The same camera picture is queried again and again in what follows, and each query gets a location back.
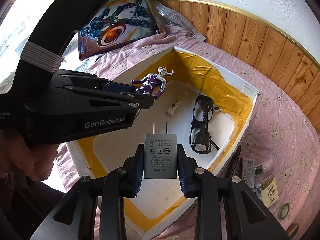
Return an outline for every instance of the cqc logo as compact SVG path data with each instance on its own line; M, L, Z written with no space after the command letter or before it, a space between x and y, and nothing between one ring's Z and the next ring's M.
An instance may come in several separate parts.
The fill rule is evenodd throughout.
M169 153L171 152L171 149L166 148L166 149L163 150L163 152L164 152L165 154L169 154Z
M109 119L109 120L101 120L99 122L86 122L84 124L84 128L90 128L90 127L96 127L96 126L102 126L102 125L107 125L107 124L113 124L113 123L120 123L124 122L124 117L121 117L120 119Z

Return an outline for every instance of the yellow tape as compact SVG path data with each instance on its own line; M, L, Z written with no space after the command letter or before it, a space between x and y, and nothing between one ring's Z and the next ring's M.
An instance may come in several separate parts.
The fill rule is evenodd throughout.
M213 171L230 150L244 127L252 108L251 99L235 87L229 85L221 76L218 69L200 56L175 50L164 55L155 64L146 68L135 79L142 79L149 73L158 73L157 69L160 66L167 67L169 72L174 70L174 75L165 77L167 82L179 80L192 85L195 89L212 98L215 104L220 107L220 110L224 114L229 114L233 119L235 128L229 138L229 143L208 169L209 171ZM106 172L104 168L93 153L93 138L81 139L78 140L78 143L92 168L93 174L96 177L105 176ZM154 219L146 217L129 199L124 199L124 211L135 224L147 231L158 224L184 201L185 197L180 197L173 205Z

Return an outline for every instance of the purple action figure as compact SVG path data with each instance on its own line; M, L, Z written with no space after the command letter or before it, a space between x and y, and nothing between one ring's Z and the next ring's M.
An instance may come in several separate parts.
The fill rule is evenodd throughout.
M173 75L173 70L171 73L168 73L168 69L166 67L160 67L158 68L158 72L159 74L148 74L146 75L143 79L138 79L138 80L132 80L131 84L142 84L143 85L139 88L136 89L135 93L138 94L144 94L144 95L151 95L153 90L156 87L160 87L160 90L157 94L154 95L155 99L158 99L164 89L165 89L165 85L167 83L167 81L163 78L163 76L171 76Z

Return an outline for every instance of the captain america shield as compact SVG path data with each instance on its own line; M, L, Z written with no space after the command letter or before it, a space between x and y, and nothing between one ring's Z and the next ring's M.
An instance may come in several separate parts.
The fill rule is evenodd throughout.
M115 42L117 39L121 37L125 29L126 26L123 23L116 23L112 25L111 27L104 30L103 33L101 33L97 41L98 45L104 47Z

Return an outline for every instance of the pink fabric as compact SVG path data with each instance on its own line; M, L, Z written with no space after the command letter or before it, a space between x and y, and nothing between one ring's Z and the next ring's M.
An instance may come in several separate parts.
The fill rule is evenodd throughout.
M163 33L154 35L109 52L90 69L99 77L114 79L138 62L172 46L187 49L236 73L261 93L253 118L242 141L242 157L256 163L273 158L280 200L269 209L277 218L282 204L290 204L290 213L280 224L287 229L299 224L294 239L299 239L320 209L319 164L320 140L298 105L263 74L236 57L205 42L200 42L189 31L164 25ZM58 168L66 190L78 179L65 146L60 147ZM222 234L226 239L222 216ZM156 239L194 239L196 204Z

